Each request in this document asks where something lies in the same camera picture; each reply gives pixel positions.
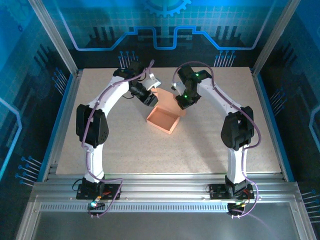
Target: orange box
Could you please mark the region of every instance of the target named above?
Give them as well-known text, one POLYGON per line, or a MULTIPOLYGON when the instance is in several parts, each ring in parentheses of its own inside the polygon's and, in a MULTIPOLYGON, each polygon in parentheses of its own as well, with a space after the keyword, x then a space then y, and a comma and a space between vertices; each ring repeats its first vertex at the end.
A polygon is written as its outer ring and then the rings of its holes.
POLYGON ((176 96, 169 91, 157 88, 155 95, 158 98, 158 103, 146 118, 146 121, 163 132, 171 134, 180 117, 186 115, 186 110, 182 110, 178 106, 176 96))

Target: gear logo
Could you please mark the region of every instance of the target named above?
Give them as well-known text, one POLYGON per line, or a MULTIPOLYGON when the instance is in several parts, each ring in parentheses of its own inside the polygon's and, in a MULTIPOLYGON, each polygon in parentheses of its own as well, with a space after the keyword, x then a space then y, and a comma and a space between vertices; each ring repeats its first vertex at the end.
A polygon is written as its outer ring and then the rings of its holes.
POLYGON ((28 0, 0 0, 0 6, 5 7, 19 24, 26 21, 32 12, 28 0))
POLYGON ((180 14, 180 10, 187 9, 186 5, 191 4, 191 0, 142 0, 144 9, 149 10, 150 14, 161 15, 165 18, 170 15, 180 14))

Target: cardboard box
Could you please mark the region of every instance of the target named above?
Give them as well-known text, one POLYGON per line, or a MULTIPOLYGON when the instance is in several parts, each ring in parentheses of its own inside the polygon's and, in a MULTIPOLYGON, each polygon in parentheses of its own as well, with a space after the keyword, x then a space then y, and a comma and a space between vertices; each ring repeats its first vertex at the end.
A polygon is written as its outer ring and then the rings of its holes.
POLYGON ((146 118, 146 121, 163 132, 171 134, 180 117, 186 115, 186 110, 182 110, 178 106, 176 96, 169 91, 157 88, 155 95, 158 98, 158 103, 146 118))

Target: enclosure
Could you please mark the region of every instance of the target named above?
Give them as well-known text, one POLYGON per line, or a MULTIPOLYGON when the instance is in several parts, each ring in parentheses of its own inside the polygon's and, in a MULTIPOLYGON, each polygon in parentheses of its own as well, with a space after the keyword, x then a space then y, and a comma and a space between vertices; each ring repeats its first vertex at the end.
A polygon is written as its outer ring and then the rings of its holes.
POLYGON ((116 239, 242 239, 244 233, 317 239, 318 5, 315 0, 0 1, 1 238, 98 238, 97 230, 108 226, 101 234, 116 239), (228 169, 223 119, 209 101, 186 109, 167 134, 147 123, 152 107, 121 97, 107 117, 103 149, 105 177, 124 179, 121 197, 103 219, 91 221, 90 201, 76 200, 72 190, 86 172, 76 109, 133 60, 154 60, 159 88, 173 94, 178 66, 206 63, 231 98, 252 107, 262 134, 246 164, 262 197, 253 216, 234 223, 238 220, 222 213, 227 201, 212 201, 206 191, 208 184, 223 183, 228 169))

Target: speckled tabletop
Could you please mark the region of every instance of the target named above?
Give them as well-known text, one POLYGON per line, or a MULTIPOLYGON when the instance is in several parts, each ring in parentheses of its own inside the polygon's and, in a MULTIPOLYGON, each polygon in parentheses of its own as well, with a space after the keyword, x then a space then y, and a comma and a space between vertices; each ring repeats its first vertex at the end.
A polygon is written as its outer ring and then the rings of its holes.
MULTIPOLYGON (((248 67, 214 68, 214 80, 242 106, 250 106, 262 134, 261 145, 247 154, 248 172, 280 172, 280 166, 248 67)), ((76 135, 76 109, 93 100, 108 84, 115 69, 84 69, 63 143, 57 174, 84 174, 85 153, 76 135)), ((171 91, 175 68, 152 68, 160 88, 171 91)), ((227 147, 220 133, 223 119, 203 97, 187 108, 171 135, 149 125, 152 107, 137 98, 123 97, 111 109, 109 136, 103 148, 104 172, 134 173, 226 173, 227 147)), ((256 143, 257 134, 252 139, 256 143)))

